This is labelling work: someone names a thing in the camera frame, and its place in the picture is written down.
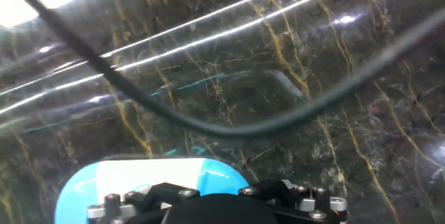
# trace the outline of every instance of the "blue and white object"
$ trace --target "blue and white object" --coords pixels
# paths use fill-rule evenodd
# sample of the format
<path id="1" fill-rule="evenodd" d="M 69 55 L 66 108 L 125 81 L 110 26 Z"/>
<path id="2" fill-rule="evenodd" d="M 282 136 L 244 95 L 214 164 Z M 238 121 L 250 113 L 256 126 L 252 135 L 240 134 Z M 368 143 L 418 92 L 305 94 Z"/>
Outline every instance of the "blue and white object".
<path id="1" fill-rule="evenodd" d="M 124 195 L 163 182 L 210 193 L 238 194 L 246 180 L 225 163 L 212 159 L 100 161 L 82 168 L 57 200 L 55 224 L 87 223 L 86 209 L 104 203 L 111 193 Z"/>

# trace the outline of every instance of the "metal screw head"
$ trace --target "metal screw head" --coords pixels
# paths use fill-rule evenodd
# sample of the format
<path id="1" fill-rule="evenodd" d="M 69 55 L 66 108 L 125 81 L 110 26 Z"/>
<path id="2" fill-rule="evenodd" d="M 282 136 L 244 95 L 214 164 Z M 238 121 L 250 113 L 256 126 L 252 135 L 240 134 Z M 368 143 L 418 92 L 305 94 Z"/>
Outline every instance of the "metal screw head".
<path id="1" fill-rule="evenodd" d="M 194 198 L 198 196 L 198 193 L 199 191 L 195 189 L 182 189 L 178 192 L 179 196 L 183 198 Z"/>
<path id="2" fill-rule="evenodd" d="M 116 199 L 120 200 L 120 195 L 118 195 L 116 193 L 112 193 L 112 194 L 105 196 L 105 200 L 116 200 Z"/>
<path id="3" fill-rule="evenodd" d="M 317 219 L 317 220 L 327 217 L 327 215 L 324 212 L 320 211 L 320 210 L 310 211 L 309 212 L 309 216 L 311 216 L 311 218 L 314 218 L 314 219 Z"/>
<path id="4" fill-rule="evenodd" d="M 131 196 L 133 196 L 135 193 L 136 193 L 136 192 L 134 192 L 134 191 L 128 192 L 128 193 L 125 194 L 125 197 L 131 197 Z"/>
<path id="5" fill-rule="evenodd" d="M 104 206 L 101 205 L 101 204 L 95 204 L 95 205 L 91 205 L 91 206 L 88 207 L 88 209 L 91 209 L 91 210 L 93 210 L 93 209 L 101 209 L 101 208 L 104 208 Z"/>
<path id="6" fill-rule="evenodd" d="M 255 195 L 258 193 L 258 189 L 253 186 L 247 186 L 238 191 L 240 195 Z"/>
<path id="7" fill-rule="evenodd" d="M 322 193 L 322 192 L 326 192 L 326 189 L 322 188 L 322 187 L 314 187 L 314 191 Z"/>
<path id="8" fill-rule="evenodd" d="M 125 223 L 125 218 L 123 216 L 118 216 L 113 220 L 111 220 L 111 224 L 124 224 L 124 223 Z"/>
<path id="9" fill-rule="evenodd" d="M 307 190 L 307 186 L 300 185 L 296 186 L 295 189 L 297 189 L 299 192 L 303 192 Z"/>

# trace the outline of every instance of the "glossy surface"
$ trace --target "glossy surface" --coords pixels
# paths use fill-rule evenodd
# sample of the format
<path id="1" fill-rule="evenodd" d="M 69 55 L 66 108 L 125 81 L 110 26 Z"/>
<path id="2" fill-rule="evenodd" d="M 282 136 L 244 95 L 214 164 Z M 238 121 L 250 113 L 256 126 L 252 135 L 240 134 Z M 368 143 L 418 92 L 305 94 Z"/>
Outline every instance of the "glossy surface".
<path id="1" fill-rule="evenodd" d="M 47 2 L 147 94 L 228 126 L 304 104 L 443 6 L 56 1 Z M 122 153 L 214 157 L 250 182 L 274 177 L 328 187 L 348 199 L 351 223 L 445 221 L 443 29 L 345 98 L 343 108 L 253 141 L 208 138 L 146 112 L 38 18 L 2 26 L 0 39 L 0 223 L 51 223 L 60 190 L 76 171 Z"/>

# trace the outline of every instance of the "marble surface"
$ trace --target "marble surface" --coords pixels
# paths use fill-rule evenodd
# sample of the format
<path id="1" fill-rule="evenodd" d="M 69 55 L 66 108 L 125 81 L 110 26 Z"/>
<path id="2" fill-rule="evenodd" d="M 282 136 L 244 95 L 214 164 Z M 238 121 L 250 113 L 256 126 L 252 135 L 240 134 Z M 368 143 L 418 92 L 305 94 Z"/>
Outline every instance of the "marble surface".
<path id="1" fill-rule="evenodd" d="M 302 106 L 444 4 L 45 1 L 147 94 L 227 126 Z M 2 13 L 19 19 L 7 6 Z M 310 123 L 227 141 L 142 109 L 40 19 L 0 18 L 0 223 L 52 223 L 66 181 L 117 154 L 210 157 L 249 182 L 326 186 L 347 198 L 349 223 L 445 223 L 443 29 Z"/>

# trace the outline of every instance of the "black cable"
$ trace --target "black cable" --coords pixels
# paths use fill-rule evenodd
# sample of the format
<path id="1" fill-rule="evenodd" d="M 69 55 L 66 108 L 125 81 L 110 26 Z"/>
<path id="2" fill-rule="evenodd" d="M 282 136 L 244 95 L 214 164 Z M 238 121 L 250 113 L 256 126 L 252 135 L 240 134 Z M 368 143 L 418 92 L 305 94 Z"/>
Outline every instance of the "black cable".
<path id="1" fill-rule="evenodd" d="M 99 57 L 99 55 L 86 42 L 70 31 L 68 26 L 62 22 L 61 18 L 57 16 L 56 13 L 46 9 L 37 0 L 25 1 L 39 12 L 41 18 L 48 24 L 48 26 L 55 31 L 59 37 L 66 41 L 76 53 L 87 59 L 89 64 L 91 64 L 96 71 L 103 73 L 105 78 L 113 86 L 121 90 L 128 97 L 134 99 L 146 109 L 153 111 L 157 115 L 164 117 L 171 122 L 203 134 L 222 138 L 254 138 L 268 134 L 276 134 L 312 119 L 315 115 L 322 113 L 329 106 L 335 105 L 343 97 L 351 94 L 355 89 L 372 80 L 372 78 L 380 71 L 396 62 L 403 54 L 412 50 L 423 38 L 428 36 L 430 32 L 437 29 L 445 22 L 445 10 L 441 9 L 439 12 L 436 12 L 433 16 L 402 35 L 399 40 L 385 48 L 377 58 L 370 61 L 365 67 L 354 73 L 354 75 L 344 79 L 332 90 L 329 90 L 327 93 L 317 97 L 304 106 L 300 106 L 288 113 L 281 114 L 270 120 L 258 122 L 254 125 L 244 127 L 223 127 L 188 117 L 187 115 L 181 114 L 169 106 L 146 96 L 144 92 L 132 82 L 127 81 L 119 72 L 110 68 L 110 65 L 103 58 Z"/>

